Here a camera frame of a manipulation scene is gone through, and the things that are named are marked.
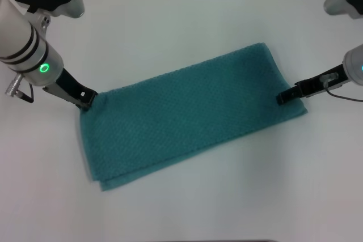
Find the black cable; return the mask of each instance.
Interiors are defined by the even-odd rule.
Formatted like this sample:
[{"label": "black cable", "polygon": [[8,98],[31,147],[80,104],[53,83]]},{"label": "black cable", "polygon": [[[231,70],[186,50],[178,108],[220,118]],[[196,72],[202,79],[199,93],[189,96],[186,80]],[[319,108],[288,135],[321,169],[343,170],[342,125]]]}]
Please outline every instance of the black cable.
[{"label": "black cable", "polygon": [[33,91],[33,85],[31,85],[29,83],[29,87],[30,87],[30,97],[32,98],[32,100],[34,101],[34,91]]},{"label": "black cable", "polygon": [[327,93],[329,95],[331,95],[333,97],[337,97],[338,99],[346,99],[346,100],[350,100],[350,101],[363,102],[363,99],[352,99],[350,97],[334,95],[334,94],[330,93],[330,91],[328,90],[328,88],[325,88],[325,91],[327,91]]}]

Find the teal towel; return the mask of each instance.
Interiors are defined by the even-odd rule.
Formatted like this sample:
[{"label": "teal towel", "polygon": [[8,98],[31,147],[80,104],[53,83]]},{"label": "teal towel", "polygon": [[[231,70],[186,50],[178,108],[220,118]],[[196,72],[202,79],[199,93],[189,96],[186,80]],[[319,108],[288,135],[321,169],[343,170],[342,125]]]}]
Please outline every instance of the teal towel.
[{"label": "teal towel", "polygon": [[265,44],[99,94],[81,112],[85,153],[103,190],[307,111]]}]

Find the white table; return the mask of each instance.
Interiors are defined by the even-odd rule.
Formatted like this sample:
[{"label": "white table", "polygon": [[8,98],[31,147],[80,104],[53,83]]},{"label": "white table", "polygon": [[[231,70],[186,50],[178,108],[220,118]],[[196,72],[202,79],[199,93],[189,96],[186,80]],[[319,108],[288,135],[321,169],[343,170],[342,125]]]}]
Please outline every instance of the white table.
[{"label": "white table", "polygon": [[[52,19],[47,38],[98,92],[258,42],[293,84],[363,43],[363,21],[328,16],[324,0],[84,2],[80,19]],[[1,64],[3,91],[13,76]],[[353,83],[335,92],[363,98]],[[363,104],[303,101],[301,118],[101,192],[74,105],[40,88],[33,104],[0,95],[0,241],[360,241]]]}]

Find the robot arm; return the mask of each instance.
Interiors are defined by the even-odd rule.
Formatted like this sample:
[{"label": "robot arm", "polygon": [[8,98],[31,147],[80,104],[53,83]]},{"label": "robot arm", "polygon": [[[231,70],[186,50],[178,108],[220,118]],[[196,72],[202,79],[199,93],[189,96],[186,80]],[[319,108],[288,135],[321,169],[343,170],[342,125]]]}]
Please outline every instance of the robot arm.
[{"label": "robot arm", "polygon": [[[353,19],[363,18],[363,0],[326,0],[324,9],[329,15],[348,14]],[[363,86],[363,44],[348,51],[343,63],[320,75],[295,83],[295,86],[277,95],[277,103],[285,104],[293,99],[310,97],[322,92],[330,95],[363,102],[363,100],[336,96],[330,90],[348,82]]]},{"label": "robot arm", "polygon": [[78,108],[88,109],[97,93],[79,84],[64,69],[61,56],[45,39],[51,16],[78,18],[84,13],[83,1],[16,1],[28,8],[25,16],[9,0],[0,0],[0,61],[17,73],[6,94],[32,102],[18,90],[24,78]]}]

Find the green light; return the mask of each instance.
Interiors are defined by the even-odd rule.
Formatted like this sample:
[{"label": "green light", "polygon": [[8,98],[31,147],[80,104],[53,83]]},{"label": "green light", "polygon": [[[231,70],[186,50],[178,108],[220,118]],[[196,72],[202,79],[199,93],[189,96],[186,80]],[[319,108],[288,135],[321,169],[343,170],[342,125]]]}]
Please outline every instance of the green light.
[{"label": "green light", "polygon": [[47,72],[48,70],[49,70],[49,64],[47,64],[47,63],[42,64],[42,65],[40,66],[40,68],[39,68],[39,71],[40,71],[41,73],[45,73],[45,72]]}]

